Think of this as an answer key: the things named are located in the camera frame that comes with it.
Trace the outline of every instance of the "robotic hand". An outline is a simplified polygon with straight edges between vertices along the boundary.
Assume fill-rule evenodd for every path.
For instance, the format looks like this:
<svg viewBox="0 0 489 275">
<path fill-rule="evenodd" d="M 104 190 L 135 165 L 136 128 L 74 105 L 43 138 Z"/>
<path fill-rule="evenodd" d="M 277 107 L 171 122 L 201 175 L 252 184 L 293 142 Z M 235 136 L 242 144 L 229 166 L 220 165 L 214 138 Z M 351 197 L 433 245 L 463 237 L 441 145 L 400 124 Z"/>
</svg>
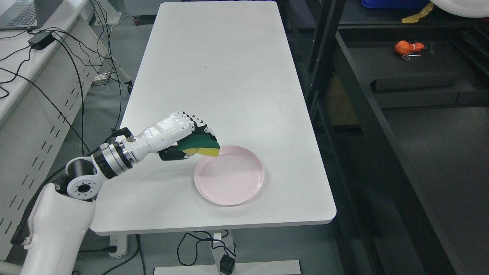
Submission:
<svg viewBox="0 0 489 275">
<path fill-rule="evenodd" d="M 27 220 L 30 236 L 22 243 L 28 253 L 21 275 L 71 274 L 82 239 L 95 215 L 95 201 L 91 199 L 103 182 L 128 171 L 149 153 L 158 153 L 162 160 L 191 157 L 172 145 L 194 132 L 207 133 L 216 141 L 202 120 L 177 112 L 137 136 L 126 130 L 125 139 L 104 143 L 91 156 L 71 160 L 60 181 L 42 188 L 30 212 Z"/>
<path fill-rule="evenodd" d="M 122 141 L 104 143 L 100 146 L 101 150 L 90 157 L 68 162 L 66 174 L 71 180 L 66 187 L 59 186 L 59 191 L 75 199 L 87 200 L 100 191 L 104 181 L 128 171 L 149 153 L 158 153 L 162 160 L 187 159 L 191 155 L 178 151 L 172 144 L 198 131 L 208 133 L 216 140 L 207 124 L 185 112 L 173 113 L 137 136 L 126 133 Z"/>
</svg>

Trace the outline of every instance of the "sponge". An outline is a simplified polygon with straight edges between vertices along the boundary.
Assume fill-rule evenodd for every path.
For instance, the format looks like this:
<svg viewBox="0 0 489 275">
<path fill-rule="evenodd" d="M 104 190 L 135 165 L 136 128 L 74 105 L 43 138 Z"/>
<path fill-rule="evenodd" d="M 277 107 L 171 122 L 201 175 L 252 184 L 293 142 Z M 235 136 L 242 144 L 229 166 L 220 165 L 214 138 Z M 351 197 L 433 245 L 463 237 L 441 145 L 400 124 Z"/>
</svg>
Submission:
<svg viewBox="0 0 489 275">
<path fill-rule="evenodd" d="M 177 142 L 178 150 L 186 154 L 201 154 L 217 157 L 219 155 L 219 143 L 214 141 L 205 132 L 193 132 Z"/>
</svg>

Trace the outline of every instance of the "table base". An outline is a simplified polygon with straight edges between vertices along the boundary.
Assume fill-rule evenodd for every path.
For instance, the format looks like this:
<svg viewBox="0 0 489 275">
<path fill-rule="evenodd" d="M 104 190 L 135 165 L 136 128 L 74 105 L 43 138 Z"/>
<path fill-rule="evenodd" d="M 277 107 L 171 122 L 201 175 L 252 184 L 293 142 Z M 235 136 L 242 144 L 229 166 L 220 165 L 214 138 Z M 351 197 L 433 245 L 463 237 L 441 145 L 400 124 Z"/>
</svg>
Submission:
<svg viewBox="0 0 489 275">
<path fill-rule="evenodd" d="M 216 275 L 216 265 L 174 266 L 155 268 L 154 275 Z M 237 263 L 233 275 L 299 275 L 298 260 Z"/>
</svg>

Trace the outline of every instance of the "black power adapter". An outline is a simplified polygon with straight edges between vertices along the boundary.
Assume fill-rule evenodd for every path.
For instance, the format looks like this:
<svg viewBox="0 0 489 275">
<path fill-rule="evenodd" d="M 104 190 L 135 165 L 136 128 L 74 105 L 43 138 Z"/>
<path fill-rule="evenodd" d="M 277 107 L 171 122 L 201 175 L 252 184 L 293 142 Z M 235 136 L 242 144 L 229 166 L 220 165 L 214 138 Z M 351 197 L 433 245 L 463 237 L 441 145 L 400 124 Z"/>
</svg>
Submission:
<svg viewBox="0 0 489 275">
<path fill-rule="evenodd" d="M 224 254 L 222 255 L 222 258 L 219 262 L 219 269 L 222 273 L 231 275 L 234 270 L 234 264 L 236 260 L 232 257 L 229 257 L 228 255 Z"/>
<path fill-rule="evenodd" d="M 50 31 L 42 31 L 36 33 L 31 39 L 27 40 L 33 49 L 44 49 L 49 44 L 53 43 L 54 36 Z"/>
</svg>

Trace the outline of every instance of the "power strip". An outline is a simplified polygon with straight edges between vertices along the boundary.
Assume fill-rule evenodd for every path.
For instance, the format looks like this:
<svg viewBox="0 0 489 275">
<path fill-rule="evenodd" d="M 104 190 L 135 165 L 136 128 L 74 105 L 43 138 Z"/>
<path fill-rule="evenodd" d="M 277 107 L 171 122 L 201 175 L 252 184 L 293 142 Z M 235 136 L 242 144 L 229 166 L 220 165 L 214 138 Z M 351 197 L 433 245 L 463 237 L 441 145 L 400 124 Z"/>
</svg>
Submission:
<svg viewBox="0 0 489 275">
<path fill-rule="evenodd" d="M 98 73 L 94 78 L 92 83 L 93 84 L 100 84 L 100 83 L 106 83 L 109 79 L 111 78 L 111 72 L 108 71 L 107 73 L 100 74 Z"/>
<path fill-rule="evenodd" d="M 129 240 L 127 235 L 111 235 L 109 245 L 117 246 L 116 252 L 109 253 L 112 258 L 120 258 L 122 255 L 126 255 L 129 250 Z"/>
</svg>

